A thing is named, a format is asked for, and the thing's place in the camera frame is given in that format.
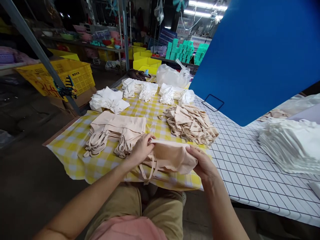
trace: blue board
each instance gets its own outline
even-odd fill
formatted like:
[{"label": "blue board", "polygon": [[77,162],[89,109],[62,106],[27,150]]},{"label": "blue board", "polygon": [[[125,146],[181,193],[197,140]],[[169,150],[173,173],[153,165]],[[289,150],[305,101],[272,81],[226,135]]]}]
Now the blue board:
[{"label": "blue board", "polygon": [[190,89],[246,126],[319,80],[318,1],[232,0]]}]

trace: yellow crate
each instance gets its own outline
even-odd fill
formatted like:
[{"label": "yellow crate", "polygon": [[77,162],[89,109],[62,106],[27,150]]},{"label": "yellow crate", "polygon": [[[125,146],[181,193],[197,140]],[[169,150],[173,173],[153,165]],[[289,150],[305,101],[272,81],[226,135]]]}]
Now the yellow crate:
[{"label": "yellow crate", "polygon": [[142,67],[144,67],[145,69],[147,69],[148,67],[152,67],[155,69],[151,69],[152,72],[156,72],[158,70],[158,67],[160,67],[161,65],[161,61],[160,60],[156,60],[156,59],[152,59],[152,58],[142,58],[139,60],[135,60],[133,61],[133,68],[136,70],[140,70]]},{"label": "yellow crate", "polygon": [[133,45],[134,45],[134,46],[137,46],[137,47],[142,47],[142,46],[143,46],[143,43],[134,42]]},{"label": "yellow crate", "polygon": [[132,49],[133,49],[133,53],[136,53],[136,52],[144,52],[144,51],[147,50],[146,48],[137,47],[137,46],[132,46]]},{"label": "yellow crate", "polygon": [[136,52],[133,54],[133,60],[139,60],[142,58],[149,58],[152,56],[152,53],[150,50],[144,51],[144,52]]},{"label": "yellow crate", "polygon": [[[51,61],[51,64],[64,84],[68,80],[67,77],[71,77],[77,96],[95,86],[90,63],[61,59]],[[66,102],[68,101],[66,97],[60,96],[53,82],[53,78],[42,63],[18,67],[16,70],[43,96],[53,96],[63,99]]]},{"label": "yellow crate", "polygon": [[50,49],[50,48],[48,48],[48,50],[52,52],[54,56],[80,61],[76,53],[65,52],[65,51],[60,51],[60,50]]},{"label": "yellow crate", "polygon": [[107,51],[107,53],[108,53],[108,55],[107,55],[105,50],[98,49],[98,53],[99,53],[99,58],[105,62],[116,60],[116,58],[114,56],[114,52],[112,52],[112,51]]}]

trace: white grid tablecloth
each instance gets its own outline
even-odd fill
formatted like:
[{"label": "white grid tablecloth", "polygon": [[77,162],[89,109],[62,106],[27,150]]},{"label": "white grid tablecloth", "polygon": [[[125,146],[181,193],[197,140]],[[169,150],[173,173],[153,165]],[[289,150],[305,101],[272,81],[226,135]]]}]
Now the white grid tablecloth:
[{"label": "white grid tablecloth", "polygon": [[307,185],[319,182],[320,176],[282,171],[257,142],[264,123],[254,121],[241,127],[202,101],[196,97],[194,105],[207,112],[219,132],[207,153],[212,156],[230,198],[320,227],[320,200]]}]

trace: ceiling light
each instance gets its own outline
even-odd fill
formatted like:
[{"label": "ceiling light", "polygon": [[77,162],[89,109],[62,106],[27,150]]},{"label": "ceiling light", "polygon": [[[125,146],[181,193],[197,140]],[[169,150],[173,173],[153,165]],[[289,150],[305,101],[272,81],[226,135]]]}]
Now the ceiling light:
[{"label": "ceiling light", "polygon": [[188,14],[188,15],[196,15],[196,16],[199,16],[199,17],[211,17],[210,13],[194,12],[194,11],[187,10],[187,9],[184,10],[183,13]]},{"label": "ceiling light", "polygon": [[195,7],[202,7],[202,8],[217,9],[217,10],[220,10],[220,11],[225,11],[228,8],[226,6],[217,6],[217,5],[213,5],[213,4],[210,4],[210,3],[197,2],[197,1],[192,1],[192,0],[189,1],[188,5],[189,6],[195,6]]}]

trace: person's lap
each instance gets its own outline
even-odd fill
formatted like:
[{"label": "person's lap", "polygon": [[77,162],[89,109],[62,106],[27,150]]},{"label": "person's lap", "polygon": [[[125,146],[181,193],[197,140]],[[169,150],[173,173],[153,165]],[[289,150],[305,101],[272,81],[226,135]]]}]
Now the person's lap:
[{"label": "person's lap", "polygon": [[182,211],[182,196],[179,193],[158,188],[153,199],[142,212],[139,189],[122,183],[92,219],[85,240],[90,239],[102,222],[126,215],[148,217],[154,225],[164,231],[168,240],[182,239]]}]

